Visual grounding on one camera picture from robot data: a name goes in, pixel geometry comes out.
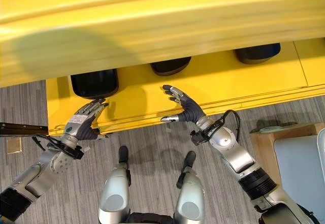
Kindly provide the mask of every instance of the robot forearm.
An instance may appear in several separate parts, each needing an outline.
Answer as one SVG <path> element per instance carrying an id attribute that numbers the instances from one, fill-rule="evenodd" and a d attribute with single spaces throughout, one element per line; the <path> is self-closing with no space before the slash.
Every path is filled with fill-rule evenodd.
<path id="1" fill-rule="evenodd" d="M 35 164 L 21 173 L 0 194 L 1 215 L 15 221 L 32 202 L 55 183 L 58 175 L 68 169 L 72 160 L 71 156 L 61 150 L 48 147 Z"/>
<path id="2" fill-rule="evenodd" d="M 212 119 L 204 116 L 197 121 L 196 125 L 201 131 L 205 131 L 213 123 Z M 259 166 L 247 150 L 238 144 L 231 130 L 221 127 L 216 132 L 214 130 L 207 132 L 207 135 L 210 138 L 210 147 L 223 159 L 258 212 L 263 213 L 282 204 L 289 209 L 289 211 L 286 210 L 285 216 L 292 214 L 290 218 L 292 222 L 288 223 L 313 223 L 281 186 L 276 184 Z"/>

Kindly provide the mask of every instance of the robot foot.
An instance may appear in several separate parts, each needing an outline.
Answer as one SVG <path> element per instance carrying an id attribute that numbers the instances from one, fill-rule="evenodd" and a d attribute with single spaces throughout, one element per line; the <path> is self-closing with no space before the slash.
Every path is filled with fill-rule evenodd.
<path id="1" fill-rule="evenodd" d="M 121 146 L 118 150 L 119 163 L 126 163 L 128 160 L 128 149 L 125 145 Z"/>
<path id="2" fill-rule="evenodd" d="M 181 170 L 181 175 L 179 176 L 177 183 L 176 183 L 176 186 L 178 189 L 181 189 L 183 186 L 183 181 L 184 181 L 184 178 L 186 175 L 185 168 L 186 167 L 192 168 L 196 157 L 197 157 L 197 154 L 194 151 L 189 151 L 187 153 L 185 160 L 184 160 L 182 170 Z"/>

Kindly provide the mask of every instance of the gray object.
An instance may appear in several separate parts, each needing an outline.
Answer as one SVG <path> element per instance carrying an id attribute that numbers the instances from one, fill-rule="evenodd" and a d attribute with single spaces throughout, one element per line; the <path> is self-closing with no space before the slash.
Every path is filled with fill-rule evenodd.
<path id="1" fill-rule="evenodd" d="M 325 129 L 275 141 L 281 182 L 292 199 L 325 223 Z"/>

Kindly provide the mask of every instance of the black cable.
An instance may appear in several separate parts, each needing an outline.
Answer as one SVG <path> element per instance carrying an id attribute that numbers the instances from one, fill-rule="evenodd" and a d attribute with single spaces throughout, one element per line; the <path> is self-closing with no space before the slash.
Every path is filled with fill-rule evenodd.
<path id="1" fill-rule="evenodd" d="M 303 206 L 297 204 L 299 208 L 313 221 L 315 224 L 320 224 L 317 218 L 314 216 L 314 213 L 312 211 L 308 211 L 306 208 Z"/>
<path id="2" fill-rule="evenodd" d="M 43 138 L 43 139 L 47 139 L 50 143 L 50 145 L 57 149 L 62 151 L 63 153 L 67 154 L 68 156 L 71 156 L 72 158 L 74 158 L 75 156 L 73 154 L 71 154 L 70 152 L 66 151 L 63 147 L 60 147 L 57 143 L 61 143 L 60 140 L 57 140 L 51 136 L 46 136 L 46 135 L 42 135 L 42 134 L 36 134 L 37 137 Z"/>
<path id="3" fill-rule="evenodd" d="M 225 119 L 226 117 L 229 115 L 229 113 L 233 113 L 235 118 L 236 118 L 236 123 L 237 123 L 237 135 L 236 135 L 236 140 L 237 142 L 239 142 L 239 137 L 240 137 L 240 116 L 238 115 L 238 113 L 234 110 L 227 110 L 218 120 L 216 120 L 218 126 L 216 127 L 216 129 L 213 131 L 213 133 L 209 136 L 210 140 L 212 138 L 212 136 L 220 129 L 223 127 L 224 123 L 225 123 Z"/>
<path id="4" fill-rule="evenodd" d="M 41 142 L 37 140 L 36 136 L 32 136 L 32 138 L 34 140 L 34 142 L 37 144 L 37 146 L 39 146 L 43 151 L 45 151 L 45 148 L 41 145 Z"/>

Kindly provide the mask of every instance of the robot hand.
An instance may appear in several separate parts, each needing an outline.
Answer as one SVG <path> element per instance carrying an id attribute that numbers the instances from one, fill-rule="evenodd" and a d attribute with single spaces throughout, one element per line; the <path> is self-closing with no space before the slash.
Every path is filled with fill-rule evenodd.
<path id="1" fill-rule="evenodd" d="M 79 140 L 103 138 L 94 132 L 91 124 L 107 106 L 104 101 L 94 100 L 81 107 L 69 120 L 60 140 L 39 135 L 49 140 L 47 149 L 41 146 L 44 152 L 37 162 L 0 193 L 0 216 L 15 221 L 55 183 L 74 159 L 81 159 L 83 152 L 77 145 Z"/>
<path id="2" fill-rule="evenodd" d="M 180 89 L 170 85 L 164 85 L 162 88 L 166 94 L 172 96 L 169 98 L 171 101 L 179 103 L 184 109 L 183 112 L 177 115 L 164 116 L 161 119 L 162 122 L 192 121 L 197 123 L 201 117 L 205 116 L 201 107 Z"/>
<path id="3" fill-rule="evenodd" d="M 81 107 L 69 120 L 64 134 L 78 140 L 97 139 L 98 134 L 91 128 L 92 122 L 101 114 L 108 103 L 105 99 L 98 99 Z"/>
<path id="4" fill-rule="evenodd" d="M 239 126 L 239 116 L 229 110 L 221 119 L 214 121 L 202 111 L 200 106 L 180 89 L 164 85 L 166 94 L 172 95 L 170 100 L 179 103 L 184 111 L 178 115 L 165 116 L 162 122 L 192 121 L 199 128 L 191 132 L 195 145 L 208 142 L 216 155 L 220 156 L 229 171 L 248 194 L 255 209 L 262 214 L 259 223 L 274 224 L 284 220 L 287 224 L 312 223 L 288 194 L 259 166 L 244 147 L 238 144 L 234 133 L 223 127 L 224 119 L 233 112 Z"/>

